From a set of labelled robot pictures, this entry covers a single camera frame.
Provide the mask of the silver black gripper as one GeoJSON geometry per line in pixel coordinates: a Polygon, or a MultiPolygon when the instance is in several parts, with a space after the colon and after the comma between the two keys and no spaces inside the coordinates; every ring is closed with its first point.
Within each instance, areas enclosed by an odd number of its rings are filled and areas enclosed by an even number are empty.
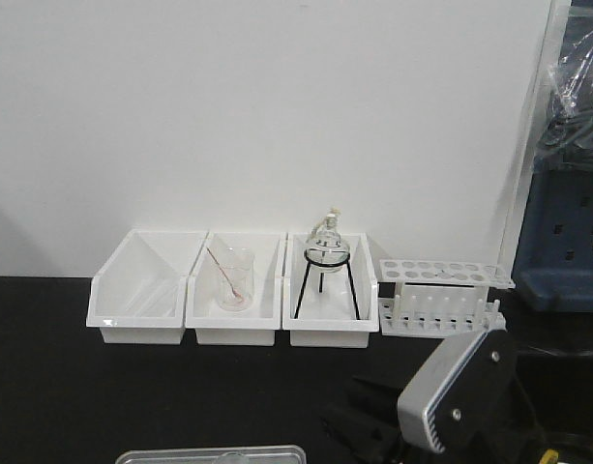
{"type": "MultiPolygon", "coordinates": [[[[467,448],[514,376],[515,342],[505,330],[451,335],[402,389],[385,378],[352,377],[359,401],[397,401],[400,434],[422,450],[467,448]]],[[[321,412],[326,434],[358,463],[402,463],[398,430],[357,409],[330,404],[321,412]]]]}

